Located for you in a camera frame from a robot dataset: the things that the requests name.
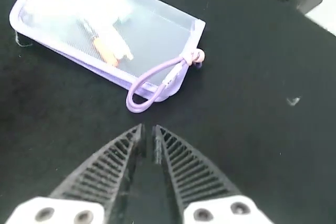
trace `screw hole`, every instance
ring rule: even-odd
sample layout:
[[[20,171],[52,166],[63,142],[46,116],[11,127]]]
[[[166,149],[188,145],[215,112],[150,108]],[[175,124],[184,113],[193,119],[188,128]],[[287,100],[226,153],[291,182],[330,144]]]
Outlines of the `screw hole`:
[[[249,214],[251,211],[249,209],[249,207],[242,203],[242,202],[236,202],[233,203],[231,205],[231,211],[235,214],[235,215],[247,215]]]
[[[75,224],[89,224],[93,220],[93,214],[91,211],[82,211],[75,217]]]
[[[37,213],[37,215],[35,216],[35,220],[37,222],[49,220],[53,216],[54,212],[55,210],[51,207],[43,208]]]
[[[213,218],[211,212],[204,208],[200,208],[194,212],[194,219],[198,221],[211,221]]]

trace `transparent mesh pouch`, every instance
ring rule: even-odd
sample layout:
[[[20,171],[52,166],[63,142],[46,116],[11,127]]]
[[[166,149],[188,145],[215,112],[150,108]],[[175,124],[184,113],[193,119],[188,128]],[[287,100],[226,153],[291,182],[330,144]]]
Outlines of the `transparent mesh pouch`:
[[[158,0],[18,0],[10,14],[19,32],[129,89],[151,68],[196,49],[205,23]],[[171,71],[136,92],[148,98]],[[187,66],[162,101],[180,88]]]

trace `mesh pouch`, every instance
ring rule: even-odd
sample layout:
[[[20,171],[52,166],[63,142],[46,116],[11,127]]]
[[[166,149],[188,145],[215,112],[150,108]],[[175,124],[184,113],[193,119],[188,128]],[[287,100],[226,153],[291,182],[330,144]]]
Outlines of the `mesh pouch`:
[[[130,89],[153,67],[196,49],[205,23],[159,0],[17,0],[10,23],[20,34]],[[147,79],[149,99],[173,67]],[[155,99],[176,93],[184,65]]]

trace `purple elastic loop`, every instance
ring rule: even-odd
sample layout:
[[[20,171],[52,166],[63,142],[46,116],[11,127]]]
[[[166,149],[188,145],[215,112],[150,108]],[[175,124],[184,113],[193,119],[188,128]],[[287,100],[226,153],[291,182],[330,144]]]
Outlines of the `purple elastic loop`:
[[[159,97],[159,95],[162,93],[162,91],[166,88],[166,85],[161,84],[157,90],[154,92],[153,96],[149,98],[147,101],[141,104],[136,104],[133,101],[133,96],[136,92],[136,90],[143,85],[150,77],[153,75],[159,73],[163,69],[169,68],[171,66],[174,66],[178,63],[182,62],[183,64],[186,64],[184,58],[182,56],[176,57],[172,60],[166,61],[146,73],[142,74],[136,81],[135,83],[132,84],[130,90],[128,91],[127,98],[126,98],[126,106],[127,108],[133,112],[133,113],[141,113],[147,110],[154,102],[155,100]]]

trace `black surface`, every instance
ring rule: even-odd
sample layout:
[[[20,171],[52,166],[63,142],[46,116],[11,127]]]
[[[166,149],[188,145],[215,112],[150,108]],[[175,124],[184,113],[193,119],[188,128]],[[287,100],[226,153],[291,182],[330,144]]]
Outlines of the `black surface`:
[[[207,22],[206,62],[134,115],[126,90],[42,46],[18,47],[15,0],[1,0],[0,222],[144,122],[187,139],[275,223],[335,223],[336,39],[275,0],[163,1]]]

